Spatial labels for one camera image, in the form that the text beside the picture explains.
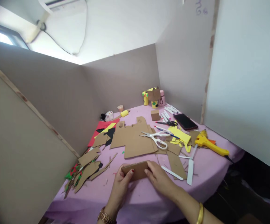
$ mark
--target small box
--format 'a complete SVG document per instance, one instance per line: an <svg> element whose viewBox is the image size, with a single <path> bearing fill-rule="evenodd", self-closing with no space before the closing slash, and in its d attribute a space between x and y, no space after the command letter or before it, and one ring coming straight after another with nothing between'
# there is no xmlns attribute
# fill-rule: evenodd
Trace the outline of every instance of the small box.
<svg viewBox="0 0 270 224"><path fill-rule="evenodd" d="M160 114L158 110L151 111L151 119L152 120L160 120Z"/></svg>

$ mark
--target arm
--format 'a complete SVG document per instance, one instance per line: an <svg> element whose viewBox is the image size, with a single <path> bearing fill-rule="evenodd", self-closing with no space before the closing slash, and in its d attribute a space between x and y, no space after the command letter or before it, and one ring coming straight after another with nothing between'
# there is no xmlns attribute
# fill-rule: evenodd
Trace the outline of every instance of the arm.
<svg viewBox="0 0 270 224"><path fill-rule="evenodd" d="M190 224L197 222L199 214L199 202L192 198L184 189L177 186L155 162L147 161L151 171L145 170L154 188L168 199L173 201L182 211ZM203 224L221 224L207 209L204 209Z"/></svg>
<svg viewBox="0 0 270 224"><path fill-rule="evenodd" d="M128 165L129 164L123 164L118 169L114 178L108 203L104 208L104 212L114 221L116 220L117 214L123 205L125 195L128 191L128 184L134 174L134 170L132 169L127 173L126 176L124 175L122 168ZM97 224L104 224L104 222L99 219Z"/></svg>

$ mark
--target scissors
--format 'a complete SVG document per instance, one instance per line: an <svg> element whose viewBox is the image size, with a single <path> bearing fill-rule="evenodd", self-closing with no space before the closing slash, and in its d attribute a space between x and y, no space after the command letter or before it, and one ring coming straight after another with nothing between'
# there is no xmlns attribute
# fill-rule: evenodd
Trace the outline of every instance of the scissors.
<svg viewBox="0 0 270 224"><path fill-rule="evenodd" d="M175 121L167 121L167 122L159 122L159 121L156 121L156 123L158 123L158 124L165 124L165 125L168 125L168 126L178 126L178 123L176 123Z"/></svg>
<svg viewBox="0 0 270 224"><path fill-rule="evenodd" d="M160 131L158 133L155 133L155 134L150 134L150 133L146 133L146 132L142 132L144 133L145 135L140 135L142 137L148 137L148 138L151 138L152 140L154 140L154 142L156 143L156 145L158 146L158 148L162 149L162 150L166 150L167 149L167 144L163 141L161 141L160 139L157 139L157 138L154 138L154 136L160 136L160 137L163 137L163 136L170 136L171 132L166 130L166 131Z"/></svg>

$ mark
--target small cup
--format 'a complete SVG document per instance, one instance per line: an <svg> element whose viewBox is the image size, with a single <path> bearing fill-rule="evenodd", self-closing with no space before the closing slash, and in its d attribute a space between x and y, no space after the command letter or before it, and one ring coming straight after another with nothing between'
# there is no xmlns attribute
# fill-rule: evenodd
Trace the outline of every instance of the small cup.
<svg viewBox="0 0 270 224"><path fill-rule="evenodd" d="M123 112L123 105L118 106L117 109L118 109L120 112Z"/></svg>

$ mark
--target gold watch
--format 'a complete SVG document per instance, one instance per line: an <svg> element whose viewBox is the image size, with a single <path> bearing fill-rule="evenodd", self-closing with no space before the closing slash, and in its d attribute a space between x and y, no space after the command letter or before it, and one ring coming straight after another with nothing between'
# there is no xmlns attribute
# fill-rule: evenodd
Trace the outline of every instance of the gold watch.
<svg viewBox="0 0 270 224"><path fill-rule="evenodd" d="M104 212L104 208L105 208L105 206L100 211L100 214L98 215L98 219L97 220L101 219L106 224L116 224L116 220L113 220L113 218L111 218L109 215L107 215Z"/></svg>

